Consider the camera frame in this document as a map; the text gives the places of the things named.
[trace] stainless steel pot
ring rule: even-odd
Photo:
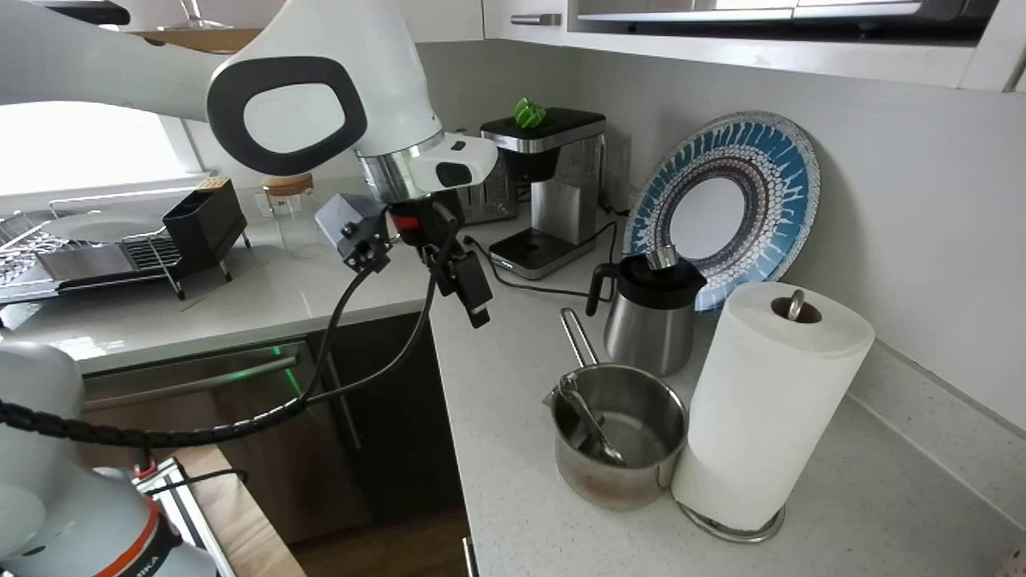
[[[704,285],[696,267],[684,264],[674,244],[604,264],[589,280],[587,313],[601,307],[604,280],[615,280],[615,302],[605,322],[608,360],[651,374],[674,374],[691,348],[691,302]]]
[[[554,383],[554,394],[546,397],[559,432],[559,472],[581,497],[601,506],[640,506],[653,501],[674,476],[685,435],[685,408],[649,372],[629,364],[601,364],[570,307],[561,312],[561,322],[570,337],[581,369],[569,372]],[[587,422],[559,387],[570,387],[587,401],[587,408],[601,418],[605,445],[621,453],[621,461],[604,459],[592,442],[581,438],[581,426]]]

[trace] kitchen appliance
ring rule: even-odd
[[[986,21],[996,0],[581,0],[584,21],[739,24],[739,21]]]
[[[604,264],[589,280],[587,313],[596,313],[605,280],[620,289],[605,319],[608,360],[674,374],[691,348],[691,302],[704,285],[698,268],[679,258],[674,244]]]
[[[524,280],[543,280],[589,247],[604,181],[605,115],[548,110],[539,127],[514,119],[482,124],[499,147],[495,187],[528,192],[532,225],[491,244],[491,256]]]
[[[508,164],[498,160],[498,170],[482,187],[456,189],[462,225],[491,225],[491,221],[511,221],[518,213],[515,192],[508,178]]]
[[[636,510],[659,497],[679,459],[685,435],[685,409],[679,397],[629,364],[601,364],[587,334],[570,307],[561,312],[576,364],[546,397],[554,422],[554,459],[561,476],[589,502],[605,510]],[[601,442],[587,438],[581,409],[569,404],[569,392],[596,414],[604,445],[620,459],[601,456]]]

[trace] blue patterned plate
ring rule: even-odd
[[[778,280],[821,198],[821,167],[797,124],[769,112],[724,115],[684,141],[643,181],[624,252],[677,244],[703,276],[696,312],[735,285]]]

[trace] white cabinet door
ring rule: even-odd
[[[416,40],[479,40],[482,0],[399,0]]]
[[[484,34],[559,45],[569,27],[569,0],[484,0]]]
[[[127,33],[180,24],[186,17],[175,0],[120,0],[131,11]],[[237,27],[263,27],[281,0],[198,0],[204,20]],[[399,0],[416,40],[475,40],[484,37],[482,0]]]

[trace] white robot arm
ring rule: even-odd
[[[439,192],[482,181],[498,150],[484,139],[441,132],[392,0],[287,0],[230,57],[150,45],[0,0],[0,105],[38,98],[203,119],[227,153],[259,172],[306,172],[354,150],[401,234],[429,247],[439,289],[458,292],[475,322],[488,319],[488,281],[479,258],[456,244],[453,196]],[[81,378],[66,354],[0,346],[0,364],[0,401],[76,414]],[[160,513],[131,487],[81,468],[73,445],[9,426],[0,426],[4,567],[17,577],[216,575],[198,550],[168,547]]]
[[[306,172],[354,147],[388,205],[475,187],[498,160],[491,141],[441,132],[392,0],[284,0],[230,57],[4,0],[0,53],[0,103],[90,98],[203,119],[259,172]]]

